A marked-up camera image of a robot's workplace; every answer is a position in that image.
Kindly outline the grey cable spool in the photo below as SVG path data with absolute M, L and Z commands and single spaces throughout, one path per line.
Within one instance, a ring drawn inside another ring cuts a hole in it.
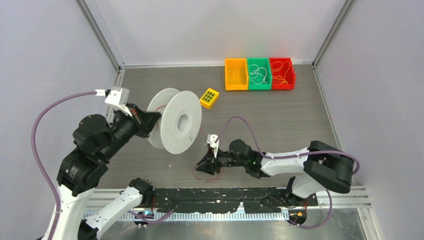
M 202 122 L 200 99 L 194 92 L 165 88 L 153 97 L 147 110 L 161 114 L 148 138 L 153 147 L 178 155 L 194 143 Z

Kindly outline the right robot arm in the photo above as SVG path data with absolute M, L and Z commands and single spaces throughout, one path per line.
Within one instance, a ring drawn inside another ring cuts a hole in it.
M 352 155 L 317 140 L 297 151 L 270 153 L 253 150 L 243 140 L 236 139 L 227 151 L 209 143 L 195 170 L 213 176 L 223 168 L 243 167 L 256 179 L 294 174 L 287 184 L 284 198 L 290 205 L 299 205 L 310 195 L 324 190 L 349 193 L 352 176 L 357 172 L 356 164 Z

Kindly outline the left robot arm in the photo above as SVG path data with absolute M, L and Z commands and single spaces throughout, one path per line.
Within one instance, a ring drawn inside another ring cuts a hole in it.
M 46 240 L 99 240 L 124 214 L 148 207 L 153 186 L 135 178 L 107 206 L 85 217 L 90 197 L 108 170 L 111 158 L 134 137 L 148 138 L 161 118 L 159 112 L 129 105 L 130 114 L 118 111 L 113 124 L 100 114 L 83 118 L 73 132 L 75 149 L 62 161 L 57 175 L 59 201 L 44 234 Z

